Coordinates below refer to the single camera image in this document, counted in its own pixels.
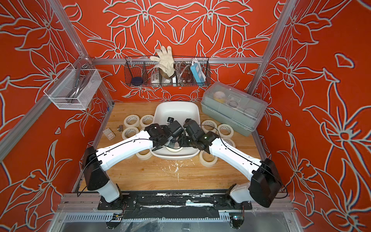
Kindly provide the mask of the beige masking tape roll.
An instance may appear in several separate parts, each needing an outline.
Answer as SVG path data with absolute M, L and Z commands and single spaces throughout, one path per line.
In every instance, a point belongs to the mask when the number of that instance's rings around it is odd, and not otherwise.
M 201 151 L 199 153 L 199 161 L 204 167 L 210 168 L 217 164 L 218 157 L 215 157 L 214 155 L 211 155 L 205 151 Z
M 209 131 L 216 133 L 218 125 L 213 120 L 204 120 L 201 123 L 201 128 L 205 133 Z
M 140 125 L 142 128 L 145 128 L 149 125 L 151 125 L 154 121 L 153 115 L 144 115 L 140 118 Z
M 121 136 L 123 140 L 131 138 L 139 133 L 139 129 L 137 127 L 127 127 L 123 130 Z
M 136 157 L 140 160 L 148 160 L 152 157 L 152 153 L 149 149 L 146 149 L 146 150 L 143 150 L 143 151 L 140 151 L 140 152 L 137 152 L 136 153 Z
M 235 143 L 234 143 L 234 141 L 232 139 L 230 139 L 230 138 L 223 138 L 223 140 L 224 140 L 224 142 L 226 144 L 229 144 L 230 146 L 232 146 L 234 148 L 236 147 L 236 145 L 235 145 Z
M 128 115 L 125 119 L 124 119 L 124 126 L 126 128 L 128 127 L 136 127 L 138 128 L 140 126 L 140 118 L 138 115 Z
M 180 152 L 180 151 L 183 149 L 182 147 L 171 148 L 171 147 L 168 147 L 168 146 L 166 146 L 165 148 L 166 148 L 168 151 L 172 152 L 172 153 Z
M 220 124 L 217 130 L 222 138 L 232 138 L 234 135 L 234 129 L 228 124 Z

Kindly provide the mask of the white plastic storage tray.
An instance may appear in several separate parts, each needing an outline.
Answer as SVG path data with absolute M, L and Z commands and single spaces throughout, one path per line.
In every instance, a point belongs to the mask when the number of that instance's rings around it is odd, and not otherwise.
M 182 126 L 186 119 L 192 119 L 198 124 L 201 123 L 198 106 L 195 103 L 186 101 L 169 101 L 159 104 L 156 107 L 153 123 L 165 125 L 168 123 L 168 118 L 173 118 Z M 164 147 L 150 152 L 155 157 L 165 160 L 186 160 L 197 156 L 200 151 L 193 147 L 184 147 L 170 151 L 169 148 Z

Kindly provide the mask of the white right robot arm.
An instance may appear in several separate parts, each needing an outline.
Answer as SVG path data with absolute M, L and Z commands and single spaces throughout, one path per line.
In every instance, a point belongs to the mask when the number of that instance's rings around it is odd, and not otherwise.
M 230 197 L 235 202 L 248 201 L 251 196 L 259 205 L 270 207 L 283 186 L 277 167 L 271 159 L 261 160 L 243 153 L 225 142 L 218 134 L 212 131 L 204 132 L 192 119 L 186 119 L 183 128 L 194 148 L 224 160 L 249 180 L 248 187 L 235 185 L 230 191 Z

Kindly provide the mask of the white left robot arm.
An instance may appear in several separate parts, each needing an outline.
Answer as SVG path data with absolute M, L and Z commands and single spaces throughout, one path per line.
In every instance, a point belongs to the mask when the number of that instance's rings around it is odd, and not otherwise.
M 87 190 L 97 191 L 107 203 L 121 199 L 121 191 L 106 171 L 143 150 L 163 148 L 172 140 L 181 138 L 183 132 L 183 127 L 175 120 L 169 125 L 151 124 L 136 135 L 112 146 L 99 149 L 88 147 L 84 153 L 82 171 Z

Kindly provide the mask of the translucent lidded storage box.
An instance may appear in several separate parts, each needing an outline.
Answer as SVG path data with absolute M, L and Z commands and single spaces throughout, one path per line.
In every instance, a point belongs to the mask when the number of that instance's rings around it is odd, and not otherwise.
M 215 82 L 203 94 L 201 106 L 204 114 L 247 137 L 256 130 L 268 104 L 241 90 Z

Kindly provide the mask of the blue white box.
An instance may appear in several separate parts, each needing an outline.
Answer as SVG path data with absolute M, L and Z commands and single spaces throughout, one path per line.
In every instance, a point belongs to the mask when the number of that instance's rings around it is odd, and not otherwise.
M 197 59 L 192 59 L 190 69 L 194 76 L 195 83 L 198 84 L 199 86 L 203 86 L 206 81 L 206 76 L 203 73 L 201 64 Z

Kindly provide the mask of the small clear plastic packet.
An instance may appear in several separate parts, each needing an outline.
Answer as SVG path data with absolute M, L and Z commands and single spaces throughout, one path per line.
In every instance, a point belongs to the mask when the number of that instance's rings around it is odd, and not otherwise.
M 113 140 L 116 135 L 111 131 L 110 128 L 107 128 L 105 130 L 103 130 L 103 134 L 107 137 L 108 140 Z

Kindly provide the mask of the dark blue round object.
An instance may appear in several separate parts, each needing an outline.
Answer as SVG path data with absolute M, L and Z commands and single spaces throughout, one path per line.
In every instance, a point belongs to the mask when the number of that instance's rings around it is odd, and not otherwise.
M 141 86 L 144 83 L 144 80 L 141 76 L 136 76 L 131 79 L 131 84 L 133 86 Z

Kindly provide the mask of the white work glove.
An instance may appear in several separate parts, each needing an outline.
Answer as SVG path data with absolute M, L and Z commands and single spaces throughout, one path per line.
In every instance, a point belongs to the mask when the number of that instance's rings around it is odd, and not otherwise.
M 157 62 L 155 68 L 161 69 L 169 78 L 175 74 L 174 58 L 171 46 L 162 46 L 156 49 L 157 56 L 150 56 L 150 60 Z

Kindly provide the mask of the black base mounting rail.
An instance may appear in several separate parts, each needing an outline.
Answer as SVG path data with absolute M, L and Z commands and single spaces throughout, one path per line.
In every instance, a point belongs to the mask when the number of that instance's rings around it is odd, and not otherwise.
M 140 207 L 205 207 L 215 210 L 251 210 L 252 202 L 236 203 L 226 189 L 127 191 L 112 203 L 100 198 L 98 210 L 135 210 Z

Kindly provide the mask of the white mesh wall basket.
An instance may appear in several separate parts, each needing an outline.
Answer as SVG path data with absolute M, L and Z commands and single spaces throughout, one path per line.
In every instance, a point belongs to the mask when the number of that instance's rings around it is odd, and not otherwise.
M 70 64 L 43 92 L 59 110 L 86 110 L 101 83 L 98 70 L 74 68 Z

